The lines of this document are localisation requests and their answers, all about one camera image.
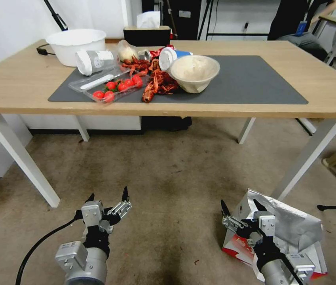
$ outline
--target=black box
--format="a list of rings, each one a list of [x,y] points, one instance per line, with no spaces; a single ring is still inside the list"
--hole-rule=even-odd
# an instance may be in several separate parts
[[[134,46],[166,46],[171,41],[171,28],[168,26],[154,29],[125,27],[123,33],[124,39]]]

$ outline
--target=white cabinet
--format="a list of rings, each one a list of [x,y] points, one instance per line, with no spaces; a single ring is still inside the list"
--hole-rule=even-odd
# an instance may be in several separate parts
[[[77,129],[69,115],[21,115],[29,129]],[[80,116],[86,129],[140,130],[139,116]]]

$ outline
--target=power cord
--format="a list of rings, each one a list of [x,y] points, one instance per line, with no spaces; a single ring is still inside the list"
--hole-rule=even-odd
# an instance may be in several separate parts
[[[215,27],[216,27],[216,16],[217,16],[217,14],[218,14],[218,4],[219,4],[219,0],[216,2],[216,8],[215,8],[215,24],[214,24],[214,28],[213,28],[213,32],[212,32],[212,34],[214,34]]]
[[[42,47],[44,46],[48,46],[49,44],[44,44],[44,45],[41,45],[39,47],[36,48],[37,52],[41,55],[56,55],[55,53],[50,53],[50,52],[47,52],[46,49],[43,49]]]
[[[32,248],[28,251],[28,253],[25,255],[23,262],[20,265],[19,271],[17,273],[16,276],[16,282],[15,285],[20,285],[21,283],[21,277],[23,276],[23,271],[25,268],[25,265],[27,264],[28,259],[30,258],[30,256],[32,255],[32,253],[36,250],[36,248],[44,241],[46,240],[48,237],[50,237],[51,235],[55,234],[56,232],[66,228],[67,226],[71,225],[73,222],[75,222],[76,220],[80,220],[82,219],[82,211],[81,210],[77,210],[76,214],[74,216],[74,218],[70,221],[68,221],[66,224],[63,224],[62,226],[59,226],[58,228],[52,230],[51,232],[47,233],[46,235],[44,235],[42,238],[40,238],[33,246]]]

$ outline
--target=person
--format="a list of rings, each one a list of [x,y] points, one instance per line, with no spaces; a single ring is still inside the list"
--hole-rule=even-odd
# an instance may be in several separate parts
[[[317,13],[322,4],[328,5]],[[311,24],[320,16],[326,16],[336,9],[336,0],[281,0],[272,21],[268,40],[287,40],[307,51],[321,61],[327,57],[318,39],[309,32]],[[304,31],[297,32],[304,25]]]

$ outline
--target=gray table mat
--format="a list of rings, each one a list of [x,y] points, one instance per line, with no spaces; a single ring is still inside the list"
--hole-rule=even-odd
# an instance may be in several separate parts
[[[219,74],[200,94],[182,89],[173,95],[156,95],[153,103],[203,104],[307,104],[288,82],[259,56],[211,56],[220,64]],[[93,102],[83,93],[69,88],[68,83],[85,78],[78,70],[49,97],[53,102]],[[141,103],[143,88],[117,102]]]

